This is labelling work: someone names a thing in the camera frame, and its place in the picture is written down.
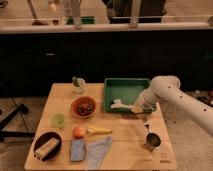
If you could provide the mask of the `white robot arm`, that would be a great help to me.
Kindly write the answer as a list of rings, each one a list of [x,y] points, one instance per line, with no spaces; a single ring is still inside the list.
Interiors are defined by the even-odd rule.
[[[213,107],[182,92],[180,84],[176,76],[154,77],[149,87],[137,97],[134,108],[141,110],[151,108],[160,99],[164,99],[187,112],[201,128],[213,137]]]

